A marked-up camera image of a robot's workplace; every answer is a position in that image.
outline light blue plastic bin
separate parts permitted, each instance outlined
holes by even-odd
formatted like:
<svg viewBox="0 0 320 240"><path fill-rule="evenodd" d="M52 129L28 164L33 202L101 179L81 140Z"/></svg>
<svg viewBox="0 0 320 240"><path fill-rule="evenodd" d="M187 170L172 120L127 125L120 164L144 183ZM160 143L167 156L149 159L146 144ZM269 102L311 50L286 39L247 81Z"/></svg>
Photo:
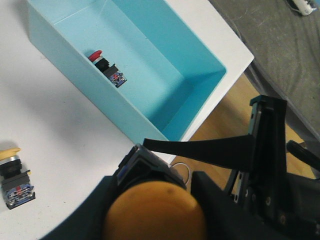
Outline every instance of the light blue plastic bin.
<svg viewBox="0 0 320 240"><path fill-rule="evenodd" d="M30 41L134 143L179 141L226 73L163 0L29 0ZM116 88L96 50L127 78Z"/></svg>

